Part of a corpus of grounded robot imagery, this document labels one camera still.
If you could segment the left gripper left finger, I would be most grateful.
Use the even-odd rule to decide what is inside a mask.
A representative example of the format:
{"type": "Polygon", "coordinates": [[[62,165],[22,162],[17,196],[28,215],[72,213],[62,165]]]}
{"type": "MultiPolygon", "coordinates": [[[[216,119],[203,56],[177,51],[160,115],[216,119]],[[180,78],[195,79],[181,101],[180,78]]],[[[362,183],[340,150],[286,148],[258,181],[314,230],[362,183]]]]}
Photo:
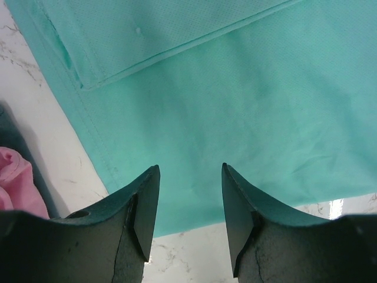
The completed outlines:
{"type": "Polygon", "coordinates": [[[1,212],[1,281],[141,282],[159,190],[155,165],[66,218],[1,212]]]}

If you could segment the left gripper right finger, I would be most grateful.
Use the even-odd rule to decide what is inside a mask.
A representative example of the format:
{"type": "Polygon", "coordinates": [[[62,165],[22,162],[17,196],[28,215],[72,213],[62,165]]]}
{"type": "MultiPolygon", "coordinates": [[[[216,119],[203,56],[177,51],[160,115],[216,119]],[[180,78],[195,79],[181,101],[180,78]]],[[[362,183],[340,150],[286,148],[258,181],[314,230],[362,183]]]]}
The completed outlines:
{"type": "Polygon", "coordinates": [[[376,216],[301,212],[221,169],[233,276],[239,282],[375,282],[376,216]]]}

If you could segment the teal t shirt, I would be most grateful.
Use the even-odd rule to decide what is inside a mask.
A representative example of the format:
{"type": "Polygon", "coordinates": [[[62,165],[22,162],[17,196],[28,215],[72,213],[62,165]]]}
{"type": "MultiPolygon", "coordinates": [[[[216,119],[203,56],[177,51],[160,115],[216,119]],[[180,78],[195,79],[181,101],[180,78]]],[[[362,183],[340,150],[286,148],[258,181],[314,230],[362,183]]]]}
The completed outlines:
{"type": "Polygon", "coordinates": [[[7,1],[110,193],[155,236],[223,220],[220,169],[291,206],[376,191],[375,1],[7,1]]]}

